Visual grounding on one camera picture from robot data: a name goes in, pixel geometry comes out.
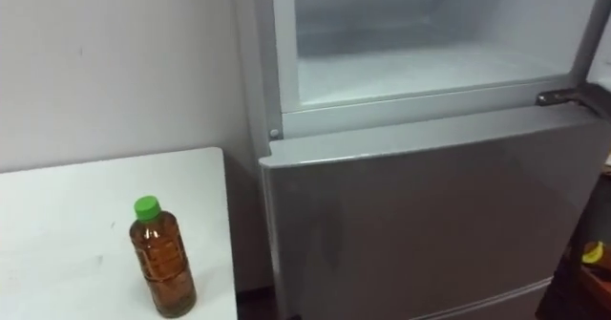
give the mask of refrigerator door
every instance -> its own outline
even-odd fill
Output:
[[[611,125],[562,104],[270,146],[282,320],[534,319]]]

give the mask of open freezer door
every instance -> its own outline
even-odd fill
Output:
[[[599,48],[590,67],[588,82],[611,91],[611,20],[607,22]]]

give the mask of white table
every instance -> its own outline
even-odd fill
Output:
[[[155,195],[179,219],[198,302],[237,319],[218,148],[0,174],[0,319],[158,319],[128,229]]]

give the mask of floor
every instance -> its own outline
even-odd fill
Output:
[[[261,289],[238,297],[240,320],[280,320],[276,317],[273,289]],[[579,286],[568,278],[568,269],[558,268],[541,306],[540,320],[608,320],[611,313],[594,302]]]

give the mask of green bottle cap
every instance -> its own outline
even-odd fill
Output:
[[[134,204],[136,217],[139,221],[151,221],[161,212],[161,206],[155,196],[145,196]]]

